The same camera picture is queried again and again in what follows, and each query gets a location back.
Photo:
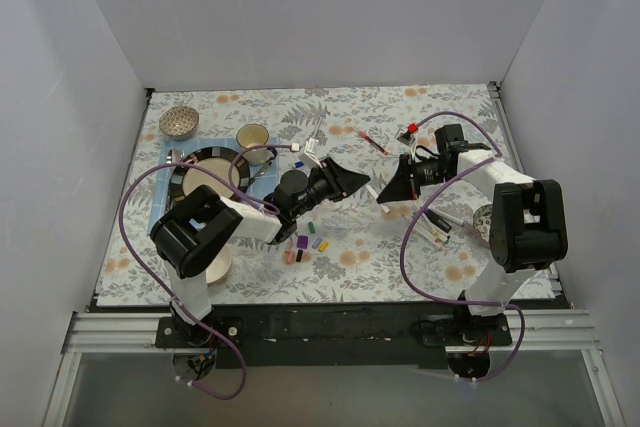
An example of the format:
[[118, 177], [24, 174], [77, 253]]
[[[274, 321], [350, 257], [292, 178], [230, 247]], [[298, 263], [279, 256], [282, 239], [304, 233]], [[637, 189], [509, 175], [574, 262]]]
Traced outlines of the purple cap marker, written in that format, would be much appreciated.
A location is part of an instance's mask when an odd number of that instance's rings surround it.
[[428, 219], [428, 221], [440, 231], [446, 234], [448, 234], [451, 231], [452, 229], [451, 224], [448, 221], [446, 221], [444, 218], [442, 218], [440, 215], [438, 215], [437, 213], [431, 210], [427, 210], [425, 212], [425, 216]]

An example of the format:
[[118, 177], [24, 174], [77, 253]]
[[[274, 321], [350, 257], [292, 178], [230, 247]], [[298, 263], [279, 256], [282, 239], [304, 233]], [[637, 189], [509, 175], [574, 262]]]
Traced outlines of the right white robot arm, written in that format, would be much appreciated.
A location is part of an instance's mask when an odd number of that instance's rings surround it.
[[402, 154], [394, 176], [377, 197], [380, 204], [416, 200], [425, 186], [440, 191], [459, 180], [471, 183], [492, 202], [491, 259], [476, 281], [453, 300], [449, 320], [454, 336], [475, 344], [500, 329], [516, 291], [536, 272], [563, 259], [568, 236], [563, 194], [555, 180], [536, 180], [500, 160], [495, 145], [471, 143], [459, 124], [435, 132], [430, 158]]

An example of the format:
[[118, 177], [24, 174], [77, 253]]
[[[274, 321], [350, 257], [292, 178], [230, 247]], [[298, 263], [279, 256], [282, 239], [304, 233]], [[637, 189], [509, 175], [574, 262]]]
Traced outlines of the yellow cap marker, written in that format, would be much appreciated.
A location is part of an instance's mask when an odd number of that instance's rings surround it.
[[446, 244], [449, 242], [449, 236], [440, 232], [436, 227], [428, 222], [421, 222], [420, 226], [428, 231], [437, 241]]

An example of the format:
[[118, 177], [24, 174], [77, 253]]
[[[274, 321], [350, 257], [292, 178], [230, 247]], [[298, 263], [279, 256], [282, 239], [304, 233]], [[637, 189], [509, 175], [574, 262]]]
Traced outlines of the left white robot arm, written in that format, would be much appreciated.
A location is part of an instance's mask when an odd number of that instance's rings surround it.
[[213, 333], [205, 271], [235, 238], [280, 244], [297, 231], [297, 219], [329, 200], [340, 202], [364, 187], [370, 177], [339, 166], [327, 157], [309, 173], [285, 172], [265, 200], [279, 209], [269, 215], [197, 187], [153, 226], [150, 238], [168, 265], [171, 310], [178, 334], [193, 347], [205, 345]]

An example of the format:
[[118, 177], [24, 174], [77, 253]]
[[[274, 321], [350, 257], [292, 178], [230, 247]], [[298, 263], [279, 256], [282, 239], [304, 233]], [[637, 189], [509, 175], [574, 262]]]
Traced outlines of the grey cap marker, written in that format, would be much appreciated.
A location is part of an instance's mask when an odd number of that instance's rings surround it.
[[381, 204], [378, 202], [378, 193], [376, 192], [376, 190], [370, 185], [367, 184], [365, 185], [365, 188], [367, 190], [367, 192], [370, 194], [370, 196], [372, 197], [374, 203], [381, 209], [381, 211], [386, 215], [390, 213], [390, 208], [387, 207], [384, 204]]

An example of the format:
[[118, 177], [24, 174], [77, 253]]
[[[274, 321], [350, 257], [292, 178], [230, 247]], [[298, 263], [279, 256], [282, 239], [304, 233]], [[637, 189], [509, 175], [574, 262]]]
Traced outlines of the pink cap marker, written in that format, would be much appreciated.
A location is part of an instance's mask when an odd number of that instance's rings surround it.
[[443, 243], [439, 241], [439, 239], [433, 235], [431, 231], [421, 226], [416, 225], [414, 228], [416, 234], [420, 235], [423, 239], [425, 239], [433, 248], [437, 251], [443, 250]]

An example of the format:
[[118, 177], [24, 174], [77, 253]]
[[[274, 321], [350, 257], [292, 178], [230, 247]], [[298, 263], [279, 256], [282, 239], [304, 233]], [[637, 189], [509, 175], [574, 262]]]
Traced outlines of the orange cap marker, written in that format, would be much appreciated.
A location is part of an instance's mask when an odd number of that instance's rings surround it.
[[423, 227], [421, 227], [420, 225], [416, 225], [416, 227], [414, 228], [414, 230], [420, 234], [424, 239], [426, 239], [428, 242], [430, 242], [435, 248], [437, 249], [441, 249], [444, 244], [437, 241], [428, 231], [426, 231]]

